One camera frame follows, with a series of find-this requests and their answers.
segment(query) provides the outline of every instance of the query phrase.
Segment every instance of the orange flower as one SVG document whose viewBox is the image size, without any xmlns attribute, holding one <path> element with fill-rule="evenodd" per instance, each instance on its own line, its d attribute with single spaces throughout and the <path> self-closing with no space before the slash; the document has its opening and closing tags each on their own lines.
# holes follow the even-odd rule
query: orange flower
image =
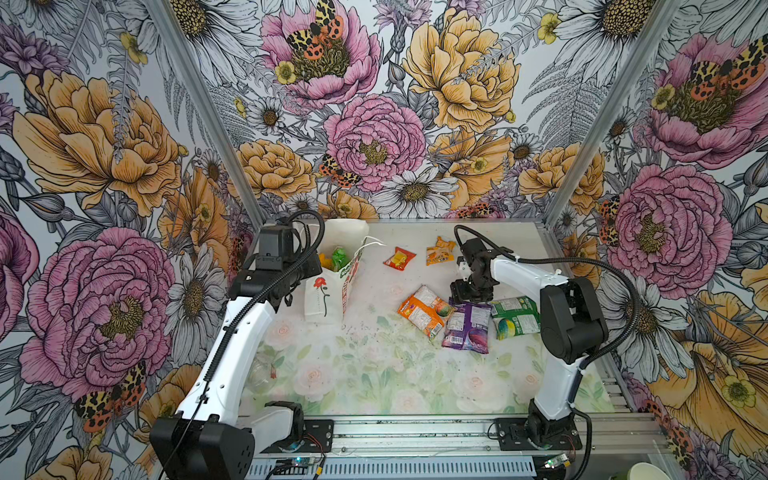
<svg viewBox="0 0 768 480">
<path fill-rule="evenodd" d="M 203 367 L 199 365 L 182 365 L 173 369 L 160 382 L 157 391 L 141 403 L 139 418 L 142 420 L 134 438 L 139 442 L 149 443 L 149 432 L 160 417 L 170 417 L 184 397 L 192 389 L 195 380 Z"/>
<path fill-rule="evenodd" d="M 291 195 L 315 188 L 312 164 L 285 144 L 257 140 L 240 145 L 235 154 L 257 198 L 266 192 L 288 200 Z M 231 179 L 227 188 L 234 197 L 240 198 Z"/>
<path fill-rule="evenodd" d="M 328 204 L 317 207 L 324 218 L 356 218 L 360 220 L 376 220 L 379 215 L 376 209 L 363 197 L 352 196 L 345 191 L 339 191 L 335 197 L 328 194 Z"/>
<path fill-rule="evenodd" d="M 41 467 L 27 480 L 109 480 L 112 454 L 93 447 L 86 455 L 80 447 L 61 450 L 53 462 Z"/>
<path fill-rule="evenodd" d="M 87 193 L 81 206 L 90 208 L 107 189 L 116 190 L 148 217 L 164 195 L 181 186 L 178 146 L 149 99 L 131 92 L 131 122 L 118 162 L 112 118 L 112 98 L 118 92 L 106 80 L 92 78 L 86 86 L 72 74 L 58 77 L 47 70 L 42 80 L 30 74 L 25 83 L 47 116 L 17 112 L 13 138 L 40 175 L 37 184 L 43 191 Z"/>
<path fill-rule="evenodd" d="M 435 124 L 483 132 L 495 123 L 493 117 L 509 112 L 520 74 L 512 53 L 479 73 L 467 74 L 489 54 L 498 56 L 500 48 L 498 33 L 482 30 L 477 17 L 469 17 L 465 10 L 445 12 L 445 27 L 439 33 L 429 23 L 416 29 L 402 67 L 419 83 L 412 91 L 435 94 L 439 110 Z"/>
<path fill-rule="evenodd" d="M 694 369 L 648 385 L 677 420 L 712 439 L 730 430 L 730 449 L 753 456 L 768 445 L 768 324 L 730 292 L 699 292 L 689 322 L 695 340 L 680 344 Z"/>
<path fill-rule="evenodd" d="M 599 260 L 598 239 L 597 237 L 588 237 L 587 233 L 582 233 L 579 237 L 573 232 L 572 235 L 563 240 L 563 255 L 565 257 L 582 257 Z M 600 284 L 600 268 L 591 263 L 573 263 L 571 272 L 574 276 L 586 276 L 592 283 L 592 286 L 598 288 Z"/>
<path fill-rule="evenodd" d="M 459 128 L 449 134 L 441 134 L 429 147 L 429 152 L 440 159 L 453 162 L 445 177 L 458 178 L 458 190 L 451 192 L 451 210 L 473 205 L 491 191 L 491 184 L 499 185 L 504 178 L 510 137 L 475 134 Z"/>
<path fill-rule="evenodd" d="M 576 160 L 576 153 L 581 144 L 575 143 L 568 147 L 555 147 L 546 150 L 533 158 L 536 168 L 529 168 L 520 174 L 520 194 L 533 194 L 541 198 L 549 192 L 556 192 L 565 179 L 565 175 Z M 581 215 L 589 214 L 603 196 L 603 169 L 605 155 L 597 153 L 579 180 L 578 187 L 571 197 L 571 205 Z"/>
<path fill-rule="evenodd" d="M 203 169 L 194 168 L 192 181 L 170 195 L 157 219 L 161 245 L 172 252 L 200 252 L 204 243 L 214 250 L 214 259 L 226 269 L 229 265 L 230 238 L 227 233 L 227 208 L 215 194 L 218 187 L 205 177 Z"/>
</svg>

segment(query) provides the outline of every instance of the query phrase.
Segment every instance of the black mounting plate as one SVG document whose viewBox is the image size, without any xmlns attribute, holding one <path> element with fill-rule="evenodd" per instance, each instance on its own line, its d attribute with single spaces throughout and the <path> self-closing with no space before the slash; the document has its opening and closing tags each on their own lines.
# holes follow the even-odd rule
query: black mounting plate
<svg viewBox="0 0 768 480">
<path fill-rule="evenodd" d="M 323 444 L 323 451 L 328 453 L 333 447 L 333 420 L 304 419 L 304 433 L 309 433 Z M 320 453 L 313 442 L 302 439 L 300 442 L 275 442 L 261 453 Z"/>
<path fill-rule="evenodd" d="M 503 452 L 512 452 L 519 450 L 545 450 L 540 446 L 534 445 L 528 440 L 528 433 L 525 432 L 524 418 L 500 418 L 495 420 L 496 439 L 498 447 Z M 551 445 L 546 450 L 578 450 L 582 447 L 581 439 L 576 430 L 576 424 L 570 421 L 568 429 L 565 432 L 553 435 L 550 438 L 544 438 L 547 445 Z"/>
</svg>

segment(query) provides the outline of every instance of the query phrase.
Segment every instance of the floral wallpaper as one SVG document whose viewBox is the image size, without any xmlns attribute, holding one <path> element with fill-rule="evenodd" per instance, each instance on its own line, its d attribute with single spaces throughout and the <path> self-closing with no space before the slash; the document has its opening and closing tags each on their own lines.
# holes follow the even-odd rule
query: floral wallpaper
<svg viewBox="0 0 768 480">
<path fill-rule="evenodd" d="M 171 4 L 265 212 L 374 220 L 543 217 L 654 0 Z"/>
<path fill-rule="evenodd" d="M 688 478 L 768 478 L 766 34 L 765 2 L 681 6 L 605 132 L 597 202 L 583 201 L 593 163 L 552 224 L 567 254 L 634 279 L 640 323 L 615 360 Z M 629 292 L 573 271 L 615 337 Z"/>
<path fill-rule="evenodd" d="M 143 41 L 159 38 L 137 2 L 0 2 L 7 478 L 147 478 L 151 426 L 197 378 L 252 240 Z"/>
</svg>

